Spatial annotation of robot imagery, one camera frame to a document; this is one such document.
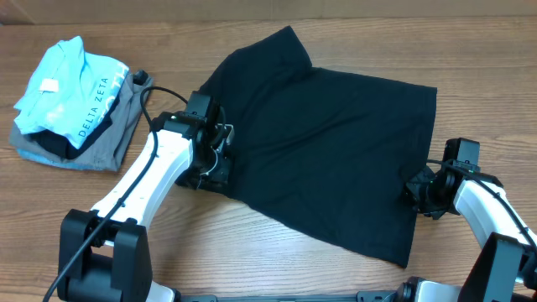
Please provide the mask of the black t-shirt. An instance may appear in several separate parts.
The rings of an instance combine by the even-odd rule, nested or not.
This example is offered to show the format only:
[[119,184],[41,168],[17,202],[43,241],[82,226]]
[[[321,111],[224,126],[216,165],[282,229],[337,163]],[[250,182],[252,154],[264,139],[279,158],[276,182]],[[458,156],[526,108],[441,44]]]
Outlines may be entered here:
[[201,86],[235,130],[225,194],[287,227],[406,267],[437,90],[312,65],[286,27],[231,53]]

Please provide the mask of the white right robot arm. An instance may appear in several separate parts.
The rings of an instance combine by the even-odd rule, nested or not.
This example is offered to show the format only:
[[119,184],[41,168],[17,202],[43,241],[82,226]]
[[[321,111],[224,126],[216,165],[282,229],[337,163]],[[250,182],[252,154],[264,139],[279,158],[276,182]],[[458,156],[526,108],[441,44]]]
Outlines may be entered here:
[[482,173],[480,144],[466,138],[446,141],[440,169],[424,167],[405,185],[414,208],[434,220],[463,216],[481,248],[465,283],[441,284],[412,277],[391,301],[525,301],[516,284],[536,289],[536,235],[509,204],[497,177]]

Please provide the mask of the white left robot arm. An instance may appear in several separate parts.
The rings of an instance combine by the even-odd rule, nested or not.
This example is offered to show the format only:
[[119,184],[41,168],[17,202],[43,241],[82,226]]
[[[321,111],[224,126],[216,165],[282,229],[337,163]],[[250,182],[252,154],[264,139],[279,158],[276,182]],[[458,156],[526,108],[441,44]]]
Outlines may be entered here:
[[149,120],[142,153],[89,211],[72,209],[60,226],[58,275],[44,296],[63,301],[179,301],[154,281],[148,229],[173,185],[223,190],[234,128],[213,97],[193,92],[179,112]]

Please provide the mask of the folded grey shirt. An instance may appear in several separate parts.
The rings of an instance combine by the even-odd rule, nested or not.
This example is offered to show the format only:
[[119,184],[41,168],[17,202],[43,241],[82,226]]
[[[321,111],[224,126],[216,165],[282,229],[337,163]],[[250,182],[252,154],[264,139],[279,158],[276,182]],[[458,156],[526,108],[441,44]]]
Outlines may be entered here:
[[133,75],[129,74],[118,95],[120,102],[111,115],[113,125],[90,148],[75,159],[63,159],[44,150],[30,139],[30,134],[22,134],[17,126],[12,127],[9,143],[17,149],[22,158],[41,164],[64,169],[117,172],[142,112],[140,93],[152,84],[153,78],[144,70],[138,70]]

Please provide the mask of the folded black shirt in stack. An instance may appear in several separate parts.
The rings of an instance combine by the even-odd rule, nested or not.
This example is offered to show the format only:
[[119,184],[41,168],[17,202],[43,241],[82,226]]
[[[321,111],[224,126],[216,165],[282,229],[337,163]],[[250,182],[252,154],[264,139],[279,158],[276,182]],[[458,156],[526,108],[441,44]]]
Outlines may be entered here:
[[70,141],[60,136],[59,134],[53,133],[50,130],[44,130],[39,133],[31,133],[29,135],[30,139],[36,142],[44,150],[58,155],[63,159],[75,159],[83,154],[90,146],[96,142],[96,140],[109,128],[113,125],[111,118],[112,113],[120,102],[120,97],[118,96],[110,111],[105,115],[103,121],[95,128],[95,130],[90,133],[85,142],[81,145],[80,148],[75,148]]

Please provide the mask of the folded light blue shirt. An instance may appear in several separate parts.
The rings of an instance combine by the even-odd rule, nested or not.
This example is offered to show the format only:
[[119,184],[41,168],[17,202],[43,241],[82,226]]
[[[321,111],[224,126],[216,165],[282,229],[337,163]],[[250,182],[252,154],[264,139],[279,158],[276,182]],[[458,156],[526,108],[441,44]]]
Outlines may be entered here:
[[111,110],[129,67],[85,51],[82,37],[61,40],[45,52],[14,105],[22,134],[48,130],[79,149]]

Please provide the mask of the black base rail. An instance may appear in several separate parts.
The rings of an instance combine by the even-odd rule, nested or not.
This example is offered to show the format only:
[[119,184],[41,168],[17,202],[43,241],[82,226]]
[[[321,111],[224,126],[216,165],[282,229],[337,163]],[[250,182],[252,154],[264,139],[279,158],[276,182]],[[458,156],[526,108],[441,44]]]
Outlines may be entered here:
[[313,295],[276,295],[218,297],[214,294],[184,295],[177,294],[175,302],[393,302],[393,290],[359,291],[355,294],[313,294]]

